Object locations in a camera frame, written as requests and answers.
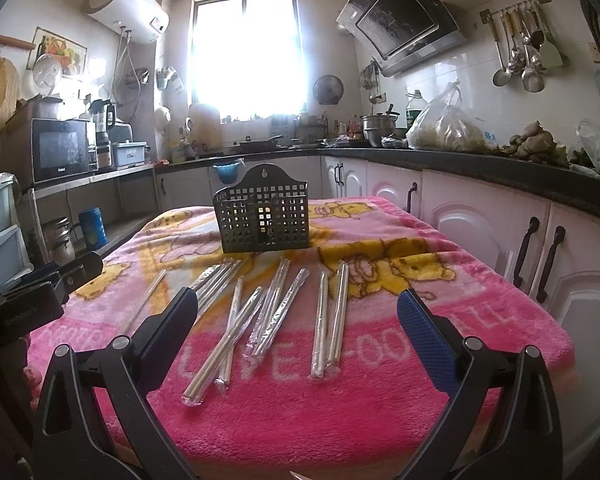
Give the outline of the steel cooking pot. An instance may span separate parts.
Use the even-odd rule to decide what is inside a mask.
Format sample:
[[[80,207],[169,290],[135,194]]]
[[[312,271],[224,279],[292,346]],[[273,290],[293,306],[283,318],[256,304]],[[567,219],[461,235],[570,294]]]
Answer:
[[[370,142],[373,148],[381,148],[381,140],[386,136],[391,136],[396,121],[400,116],[399,112],[393,110],[390,104],[385,113],[370,114],[362,117],[362,133],[365,139]]]

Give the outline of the blue hanging bin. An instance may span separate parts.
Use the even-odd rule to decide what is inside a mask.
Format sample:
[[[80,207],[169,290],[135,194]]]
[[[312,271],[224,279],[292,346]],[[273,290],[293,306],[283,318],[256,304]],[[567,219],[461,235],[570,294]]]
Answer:
[[[213,166],[213,170],[222,184],[232,185],[238,181],[238,177],[244,167],[244,160],[238,158],[225,164],[216,164]]]

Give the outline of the black microwave oven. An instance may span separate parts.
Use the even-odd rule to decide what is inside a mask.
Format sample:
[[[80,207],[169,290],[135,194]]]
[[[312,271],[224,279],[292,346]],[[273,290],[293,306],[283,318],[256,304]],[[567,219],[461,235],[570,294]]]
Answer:
[[[13,174],[23,188],[91,171],[91,123],[31,118],[6,130],[0,145],[0,172]]]

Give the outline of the clear plastic food bag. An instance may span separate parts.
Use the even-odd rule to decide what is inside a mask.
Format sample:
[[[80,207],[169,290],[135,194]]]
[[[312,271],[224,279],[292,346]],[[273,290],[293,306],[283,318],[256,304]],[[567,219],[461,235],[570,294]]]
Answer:
[[[488,144],[483,131],[462,109],[458,80],[449,82],[416,117],[406,140],[415,150],[485,153]]]

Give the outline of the black range hood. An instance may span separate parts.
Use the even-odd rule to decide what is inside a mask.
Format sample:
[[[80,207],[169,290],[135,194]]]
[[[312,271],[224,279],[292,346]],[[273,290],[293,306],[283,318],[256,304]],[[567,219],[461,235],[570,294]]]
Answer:
[[[348,0],[337,23],[390,78],[467,41],[440,0]]]

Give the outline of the green label oil bottle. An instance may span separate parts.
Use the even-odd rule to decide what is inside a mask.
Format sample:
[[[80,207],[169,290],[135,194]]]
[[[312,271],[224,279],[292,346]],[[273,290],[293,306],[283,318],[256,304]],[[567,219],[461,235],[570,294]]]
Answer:
[[[414,124],[419,114],[427,107],[428,102],[422,96],[422,92],[415,90],[409,93],[405,107],[406,128],[409,129]]]

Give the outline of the blue cup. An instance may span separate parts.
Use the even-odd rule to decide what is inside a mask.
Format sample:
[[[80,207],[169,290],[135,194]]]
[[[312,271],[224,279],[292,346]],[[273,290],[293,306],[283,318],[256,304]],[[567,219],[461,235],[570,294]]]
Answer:
[[[96,250],[108,243],[105,223],[99,207],[84,210],[79,213],[79,222],[82,229],[85,246],[89,250]]]

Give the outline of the ginger roots pile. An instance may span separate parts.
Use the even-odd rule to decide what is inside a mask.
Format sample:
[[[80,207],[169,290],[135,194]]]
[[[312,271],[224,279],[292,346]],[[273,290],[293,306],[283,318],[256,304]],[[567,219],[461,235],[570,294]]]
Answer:
[[[554,140],[554,136],[539,122],[532,122],[522,133],[510,137],[506,145],[500,145],[501,155],[518,160],[569,167],[567,148]]]

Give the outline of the grey plastic storage box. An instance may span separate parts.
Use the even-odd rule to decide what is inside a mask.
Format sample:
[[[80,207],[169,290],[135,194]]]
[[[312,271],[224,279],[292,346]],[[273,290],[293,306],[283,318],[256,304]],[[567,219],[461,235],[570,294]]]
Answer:
[[[114,168],[142,166],[145,163],[148,145],[146,142],[125,142],[111,144]]]

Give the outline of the chopsticks pair foil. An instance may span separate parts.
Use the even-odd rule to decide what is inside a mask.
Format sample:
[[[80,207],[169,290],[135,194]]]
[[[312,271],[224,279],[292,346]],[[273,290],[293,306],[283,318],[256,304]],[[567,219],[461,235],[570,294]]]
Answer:
[[[252,357],[256,361],[262,361],[264,359],[265,353],[272,346],[275,336],[282,328],[283,322],[285,321],[285,318],[292,304],[294,303],[298,292],[300,292],[301,287],[304,285],[309,275],[310,271],[308,269],[302,268],[294,278],[294,281],[286,290],[285,296],[283,296],[282,301],[279,303],[278,307],[274,311],[271,321],[268,322],[268,326],[266,326],[266,330],[264,331],[262,340],[256,345],[256,348],[253,350]]]

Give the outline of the steel ladle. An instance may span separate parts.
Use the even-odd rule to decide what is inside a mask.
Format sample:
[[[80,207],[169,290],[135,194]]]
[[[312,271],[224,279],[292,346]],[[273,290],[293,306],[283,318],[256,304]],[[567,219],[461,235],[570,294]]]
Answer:
[[[510,78],[512,78],[512,74],[509,73],[508,67],[504,63],[503,53],[500,45],[500,37],[498,36],[498,29],[495,26],[492,15],[489,15],[488,17],[488,25],[490,27],[496,54],[498,55],[498,62],[500,63],[500,67],[492,76],[492,84],[496,88],[503,88],[508,85]]]

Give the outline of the pink cartoon blanket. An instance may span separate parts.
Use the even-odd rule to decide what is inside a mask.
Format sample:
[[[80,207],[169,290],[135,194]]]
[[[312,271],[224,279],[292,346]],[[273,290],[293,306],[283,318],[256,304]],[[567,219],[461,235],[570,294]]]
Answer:
[[[465,337],[518,353],[537,346],[558,396],[579,388],[573,342],[524,292],[425,222],[381,198],[314,200],[310,247],[234,256],[244,264],[242,301],[266,290],[280,258],[290,262],[283,293],[309,271],[261,363],[245,359],[248,333],[236,344],[226,393],[211,387],[201,406],[182,393],[224,333],[234,283],[193,327],[162,386],[148,396],[162,426],[204,478],[288,478],[289,469],[336,478],[390,478],[408,460],[448,398],[432,385],[396,316],[400,292],[413,287],[428,308]],[[77,290],[65,314],[31,335],[29,363],[46,371],[58,344],[105,347],[151,282],[134,328],[159,313],[183,286],[225,260],[211,207],[172,209],[148,222],[105,259],[98,278]],[[349,266],[347,322],[339,372],[310,378],[318,281]]]

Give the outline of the chopsticks pair long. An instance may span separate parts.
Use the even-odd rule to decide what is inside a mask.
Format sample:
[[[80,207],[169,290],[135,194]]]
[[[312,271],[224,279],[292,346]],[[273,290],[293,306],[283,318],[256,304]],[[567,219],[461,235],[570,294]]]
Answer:
[[[214,382],[215,377],[218,376],[220,364],[225,356],[227,347],[231,342],[236,344],[250,325],[252,319],[258,314],[263,296],[264,288],[258,286],[248,298],[242,310],[240,310],[235,326],[231,330],[225,331],[208,358],[204,361],[204,364],[202,364],[202,367],[184,390],[182,400],[185,405],[195,406],[202,403],[207,390],[212,382]]]

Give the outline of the fruit picture frame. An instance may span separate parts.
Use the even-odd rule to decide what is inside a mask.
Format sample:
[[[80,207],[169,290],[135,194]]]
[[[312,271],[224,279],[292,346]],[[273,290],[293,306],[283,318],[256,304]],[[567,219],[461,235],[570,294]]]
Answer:
[[[43,55],[50,55],[60,63],[64,76],[79,76],[85,70],[87,47],[38,26],[33,37],[34,49],[29,54],[27,69]]]

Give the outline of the white water heater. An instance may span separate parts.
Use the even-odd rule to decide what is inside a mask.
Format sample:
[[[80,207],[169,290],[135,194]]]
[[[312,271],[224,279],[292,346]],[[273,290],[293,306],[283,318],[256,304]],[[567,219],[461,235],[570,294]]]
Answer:
[[[169,26],[157,0],[83,0],[82,11],[120,35],[129,34],[136,44],[152,44]]]

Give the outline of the small wall fan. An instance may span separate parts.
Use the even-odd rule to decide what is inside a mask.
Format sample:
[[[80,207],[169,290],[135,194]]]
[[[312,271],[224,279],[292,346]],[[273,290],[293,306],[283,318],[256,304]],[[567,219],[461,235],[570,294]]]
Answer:
[[[338,105],[344,95],[344,84],[335,75],[324,75],[314,82],[312,93],[320,105]]]

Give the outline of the blender jug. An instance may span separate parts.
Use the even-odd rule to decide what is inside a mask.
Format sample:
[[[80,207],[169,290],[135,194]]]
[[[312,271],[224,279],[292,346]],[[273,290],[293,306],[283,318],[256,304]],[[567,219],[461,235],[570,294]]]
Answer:
[[[92,115],[96,132],[96,154],[99,170],[110,170],[112,165],[109,131],[117,120],[116,106],[110,100],[95,100],[88,109]]]

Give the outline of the dark green utensil basket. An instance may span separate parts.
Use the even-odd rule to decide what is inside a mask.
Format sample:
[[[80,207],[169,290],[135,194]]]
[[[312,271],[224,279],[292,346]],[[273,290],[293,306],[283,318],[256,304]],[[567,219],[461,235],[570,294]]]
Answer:
[[[223,252],[280,252],[309,246],[306,181],[261,164],[213,196]]]

